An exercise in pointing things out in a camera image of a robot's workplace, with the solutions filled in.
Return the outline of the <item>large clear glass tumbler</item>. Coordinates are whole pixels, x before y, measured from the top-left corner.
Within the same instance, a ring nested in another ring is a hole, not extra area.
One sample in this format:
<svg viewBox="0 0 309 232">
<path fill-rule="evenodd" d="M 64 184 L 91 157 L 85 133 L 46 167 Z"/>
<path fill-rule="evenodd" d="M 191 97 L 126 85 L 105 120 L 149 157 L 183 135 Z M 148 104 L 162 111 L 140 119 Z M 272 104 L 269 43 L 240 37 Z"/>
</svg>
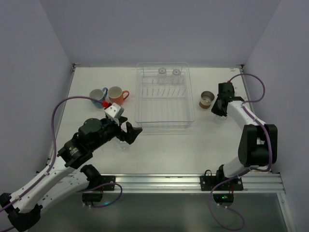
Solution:
<svg viewBox="0 0 309 232">
<path fill-rule="evenodd" d="M 129 149 L 131 147 L 130 144 L 128 144 L 127 142 L 125 141 L 120 141 L 120 148 L 123 149 L 123 150 L 126 150 L 126 149 Z"/>
</svg>

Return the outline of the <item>beige and brown ceramic cup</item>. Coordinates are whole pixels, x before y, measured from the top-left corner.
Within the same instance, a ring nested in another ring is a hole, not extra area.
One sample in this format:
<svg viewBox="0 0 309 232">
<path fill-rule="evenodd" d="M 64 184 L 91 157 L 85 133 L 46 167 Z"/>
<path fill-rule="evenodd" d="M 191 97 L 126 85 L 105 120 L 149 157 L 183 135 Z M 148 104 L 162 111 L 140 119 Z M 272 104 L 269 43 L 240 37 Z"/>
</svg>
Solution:
<svg viewBox="0 0 309 232">
<path fill-rule="evenodd" d="M 208 109 L 211 107 L 215 95 L 210 91 L 203 91 L 200 95 L 199 106 L 203 109 Z"/>
</svg>

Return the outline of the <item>orange ceramic mug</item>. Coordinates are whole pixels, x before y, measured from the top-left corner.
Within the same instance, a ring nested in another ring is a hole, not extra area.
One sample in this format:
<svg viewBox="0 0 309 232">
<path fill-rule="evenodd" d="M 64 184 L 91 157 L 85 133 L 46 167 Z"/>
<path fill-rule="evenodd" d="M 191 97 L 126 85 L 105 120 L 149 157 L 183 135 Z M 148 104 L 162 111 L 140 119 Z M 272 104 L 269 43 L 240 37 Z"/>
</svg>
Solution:
<svg viewBox="0 0 309 232">
<path fill-rule="evenodd" d="M 122 105 L 129 95 L 130 93 L 128 90 L 122 90 L 120 87 L 111 87 L 107 92 L 110 102 L 118 105 Z"/>
</svg>

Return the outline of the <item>light blue textured mug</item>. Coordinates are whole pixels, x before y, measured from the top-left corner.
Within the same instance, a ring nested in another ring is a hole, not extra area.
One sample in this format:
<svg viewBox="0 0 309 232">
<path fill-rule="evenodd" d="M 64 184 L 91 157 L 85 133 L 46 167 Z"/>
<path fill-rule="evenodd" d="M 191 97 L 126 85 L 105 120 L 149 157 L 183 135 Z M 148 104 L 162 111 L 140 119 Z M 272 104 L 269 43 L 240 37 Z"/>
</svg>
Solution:
<svg viewBox="0 0 309 232">
<path fill-rule="evenodd" d="M 102 109 L 102 102 L 105 100 L 107 96 L 108 89 L 104 87 L 103 89 L 94 89 L 89 93 L 89 97 L 95 100 L 91 102 L 98 108 Z"/>
</svg>

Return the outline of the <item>clear glass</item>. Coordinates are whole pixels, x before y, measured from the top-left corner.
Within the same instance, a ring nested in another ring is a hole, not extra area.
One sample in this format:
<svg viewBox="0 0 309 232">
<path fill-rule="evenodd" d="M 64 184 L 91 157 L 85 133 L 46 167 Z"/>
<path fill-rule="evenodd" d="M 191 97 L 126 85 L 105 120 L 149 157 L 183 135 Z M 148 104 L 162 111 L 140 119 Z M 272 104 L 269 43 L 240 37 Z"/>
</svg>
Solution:
<svg viewBox="0 0 309 232">
<path fill-rule="evenodd" d="M 164 80 L 165 80 L 165 78 L 166 78 L 166 76 L 167 76 L 167 70 L 166 70 L 166 68 L 159 68 L 158 69 L 158 75 L 157 75 L 157 78 L 158 78 L 158 81 L 157 81 L 157 83 L 158 84 L 163 84 L 164 83 Z"/>
<path fill-rule="evenodd" d="M 182 71 L 179 69 L 173 69 L 172 71 L 172 84 L 176 85 L 179 83 Z"/>
</svg>

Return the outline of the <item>small clear glass cup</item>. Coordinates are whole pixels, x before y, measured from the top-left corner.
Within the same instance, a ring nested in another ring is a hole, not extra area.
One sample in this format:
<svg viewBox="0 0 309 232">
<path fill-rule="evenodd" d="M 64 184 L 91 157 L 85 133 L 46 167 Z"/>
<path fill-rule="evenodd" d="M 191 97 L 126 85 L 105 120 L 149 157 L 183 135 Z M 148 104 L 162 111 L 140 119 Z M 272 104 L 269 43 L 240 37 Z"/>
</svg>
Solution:
<svg viewBox="0 0 309 232">
<path fill-rule="evenodd" d="M 221 124 L 221 123 L 225 122 L 227 119 L 228 119 L 228 116 L 215 115 L 213 122 L 216 123 L 216 124 Z"/>
</svg>

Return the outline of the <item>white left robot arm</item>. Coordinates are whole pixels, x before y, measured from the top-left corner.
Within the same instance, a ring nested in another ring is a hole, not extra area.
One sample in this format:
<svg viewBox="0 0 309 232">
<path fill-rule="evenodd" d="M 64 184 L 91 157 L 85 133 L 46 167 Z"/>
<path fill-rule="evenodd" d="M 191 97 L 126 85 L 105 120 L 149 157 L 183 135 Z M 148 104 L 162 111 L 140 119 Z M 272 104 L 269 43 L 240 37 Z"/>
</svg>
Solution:
<svg viewBox="0 0 309 232">
<path fill-rule="evenodd" d="M 132 144 L 141 132 L 142 128 L 133 127 L 123 116 L 118 121 L 108 117 L 86 120 L 30 182 L 14 193 L 1 194 L 0 205 L 13 228 L 24 232 L 41 219 L 41 213 L 51 204 L 74 192 L 107 186 L 99 171 L 86 162 L 113 138 Z"/>
</svg>

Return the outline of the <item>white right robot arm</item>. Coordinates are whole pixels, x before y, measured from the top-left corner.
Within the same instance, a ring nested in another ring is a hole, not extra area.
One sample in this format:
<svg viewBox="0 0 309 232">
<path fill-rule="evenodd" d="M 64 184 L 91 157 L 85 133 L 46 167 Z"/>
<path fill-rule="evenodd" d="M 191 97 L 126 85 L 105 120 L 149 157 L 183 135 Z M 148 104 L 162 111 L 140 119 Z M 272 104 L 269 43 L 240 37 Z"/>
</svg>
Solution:
<svg viewBox="0 0 309 232">
<path fill-rule="evenodd" d="M 277 127 L 259 119 L 246 103 L 242 97 L 235 95 L 232 83 L 218 85 L 217 99 L 211 112 L 217 116 L 229 116 L 242 129 L 238 155 L 221 165 L 216 172 L 219 182 L 240 177 L 253 170 L 269 172 L 277 160 Z"/>
</svg>

